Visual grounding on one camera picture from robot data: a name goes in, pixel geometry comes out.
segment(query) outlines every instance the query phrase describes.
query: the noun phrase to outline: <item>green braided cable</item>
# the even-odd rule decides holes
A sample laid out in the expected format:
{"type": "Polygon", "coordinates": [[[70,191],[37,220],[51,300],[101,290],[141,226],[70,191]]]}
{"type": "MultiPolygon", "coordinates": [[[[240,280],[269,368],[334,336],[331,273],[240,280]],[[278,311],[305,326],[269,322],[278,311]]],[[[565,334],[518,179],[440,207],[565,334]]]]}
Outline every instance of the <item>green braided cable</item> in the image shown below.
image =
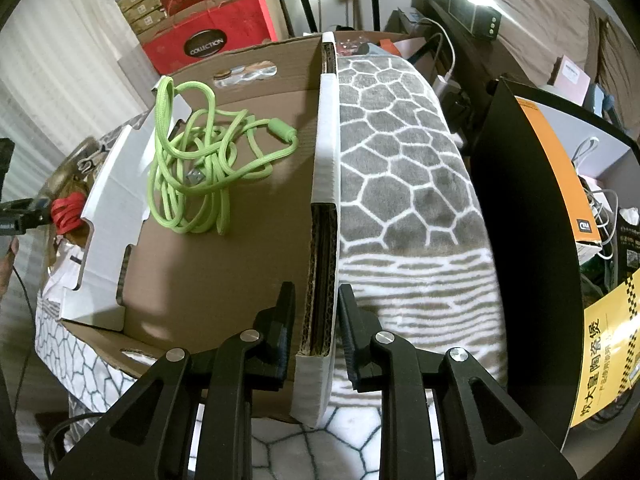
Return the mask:
{"type": "Polygon", "coordinates": [[[256,121],[248,110],[227,112],[216,108],[216,95],[204,83],[191,81],[174,86],[174,81],[164,76],[156,93],[156,129],[154,147],[156,154],[149,169],[147,201],[151,214],[164,227],[177,233],[203,233],[213,225],[224,234],[230,223],[229,186],[237,180],[257,180],[271,174],[271,163],[289,156],[298,147],[297,131],[277,118],[256,121]],[[207,108],[191,114],[184,131],[169,140],[169,127],[174,96],[188,89],[200,90],[207,99],[207,108]],[[205,126],[195,122],[206,114],[205,126]],[[214,123],[215,115],[233,117],[228,127],[214,123]],[[286,148],[265,155],[255,140],[259,126],[267,126],[269,132],[283,142],[286,148]],[[255,160],[242,168],[233,169],[238,156],[236,141],[246,136],[255,160]],[[204,176],[195,185],[186,182],[186,173],[197,168],[204,176]],[[159,191],[161,209],[156,205],[155,193],[159,191]],[[196,215],[185,218],[188,197],[202,197],[196,215]]]}

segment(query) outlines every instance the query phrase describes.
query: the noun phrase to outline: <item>orange label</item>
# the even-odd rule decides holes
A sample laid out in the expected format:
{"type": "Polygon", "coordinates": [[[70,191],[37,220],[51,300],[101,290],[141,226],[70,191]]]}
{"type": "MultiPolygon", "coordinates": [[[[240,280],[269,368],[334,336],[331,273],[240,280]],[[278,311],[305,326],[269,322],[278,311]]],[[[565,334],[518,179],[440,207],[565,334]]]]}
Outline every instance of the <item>orange label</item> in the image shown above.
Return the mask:
{"type": "Polygon", "coordinates": [[[519,97],[516,99],[538,136],[540,145],[545,150],[546,158],[556,176],[566,211],[571,220],[575,241],[600,243],[600,234],[589,201],[560,139],[535,103],[519,97]]]}

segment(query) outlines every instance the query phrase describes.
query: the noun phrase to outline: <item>lamp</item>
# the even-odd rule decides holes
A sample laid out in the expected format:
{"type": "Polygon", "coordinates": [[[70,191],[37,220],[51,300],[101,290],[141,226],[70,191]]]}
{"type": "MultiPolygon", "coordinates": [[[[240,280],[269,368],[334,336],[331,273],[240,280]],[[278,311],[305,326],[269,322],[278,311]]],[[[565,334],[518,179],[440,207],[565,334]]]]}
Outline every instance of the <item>lamp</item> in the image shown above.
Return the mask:
{"type": "Polygon", "coordinates": [[[475,38],[498,37],[502,15],[494,0],[449,0],[449,14],[475,38]]]}

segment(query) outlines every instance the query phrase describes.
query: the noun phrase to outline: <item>red cable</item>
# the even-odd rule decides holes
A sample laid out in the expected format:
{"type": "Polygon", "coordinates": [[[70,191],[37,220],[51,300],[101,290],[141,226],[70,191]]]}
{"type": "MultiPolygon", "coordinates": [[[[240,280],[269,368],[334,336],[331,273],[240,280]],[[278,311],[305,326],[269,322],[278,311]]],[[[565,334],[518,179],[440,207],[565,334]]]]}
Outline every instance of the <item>red cable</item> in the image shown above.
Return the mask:
{"type": "Polygon", "coordinates": [[[53,201],[51,204],[51,219],[56,225],[56,232],[59,235],[66,234],[84,223],[80,219],[80,215],[85,202],[86,197],[79,191],[73,192],[66,198],[59,198],[53,201]]]}

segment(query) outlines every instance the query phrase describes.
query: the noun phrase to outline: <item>white power cable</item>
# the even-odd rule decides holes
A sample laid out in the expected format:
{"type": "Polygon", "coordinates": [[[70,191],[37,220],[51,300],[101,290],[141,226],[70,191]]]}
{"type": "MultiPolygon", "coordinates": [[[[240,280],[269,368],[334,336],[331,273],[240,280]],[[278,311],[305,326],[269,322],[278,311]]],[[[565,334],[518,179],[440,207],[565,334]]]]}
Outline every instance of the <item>white power cable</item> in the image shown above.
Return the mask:
{"type": "Polygon", "coordinates": [[[580,172],[580,165],[597,149],[599,143],[600,139],[594,136],[587,137],[578,144],[578,147],[575,149],[574,156],[571,158],[571,163],[574,165],[576,173],[580,172]]]}
{"type": "Polygon", "coordinates": [[[436,62],[438,60],[438,56],[440,55],[440,51],[442,49],[442,43],[444,42],[444,37],[442,35],[441,32],[436,32],[435,34],[433,34],[428,40],[427,43],[429,43],[433,38],[435,38],[436,36],[440,37],[440,41],[438,42],[438,48],[436,49],[436,54],[435,56],[433,56],[433,68],[431,69],[431,73],[429,74],[429,78],[431,79],[433,77],[433,72],[435,72],[436,70],[436,62]]]}
{"type": "Polygon", "coordinates": [[[439,27],[442,33],[444,34],[444,37],[447,38],[447,42],[449,43],[449,47],[451,49],[451,67],[449,68],[449,71],[444,76],[444,81],[447,82],[451,78],[451,74],[453,74],[453,68],[456,65],[456,50],[453,48],[453,43],[451,43],[451,39],[449,38],[447,31],[444,30],[444,27],[442,25],[440,25],[437,21],[432,20],[431,18],[425,18],[425,20],[439,27]]]}
{"type": "MultiPolygon", "coordinates": [[[[578,147],[575,149],[574,156],[571,158],[571,163],[574,165],[575,173],[580,175],[580,165],[587,159],[588,156],[593,153],[600,143],[600,139],[598,137],[587,137],[584,139],[578,147]]],[[[618,208],[620,206],[620,200],[618,199],[618,194],[612,189],[596,189],[591,190],[589,187],[583,187],[584,193],[587,196],[589,201],[589,206],[591,207],[591,212],[593,213],[594,220],[596,221],[596,227],[598,229],[602,229],[607,235],[607,239],[602,242],[602,248],[606,245],[610,244],[613,240],[613,237],[616,235],[616,226],[618,224],[618,208]],[[613,214],[613,220],[609,216],[609,211],[604,206],[604,204],[597,200],[594,195],[596,193],[611,193],[611,195],[615,198],[615,206],[612,208],[611,213],[613,214]],[[607,229],[607,226],[611,225],[611,231],[607,229]]],[[[613,257],[613,250],[609,256],[604,256],[602,254],[602,250],[600,250],[597,255],[601,257],[603,260],[610,260],[613,257]]]]}

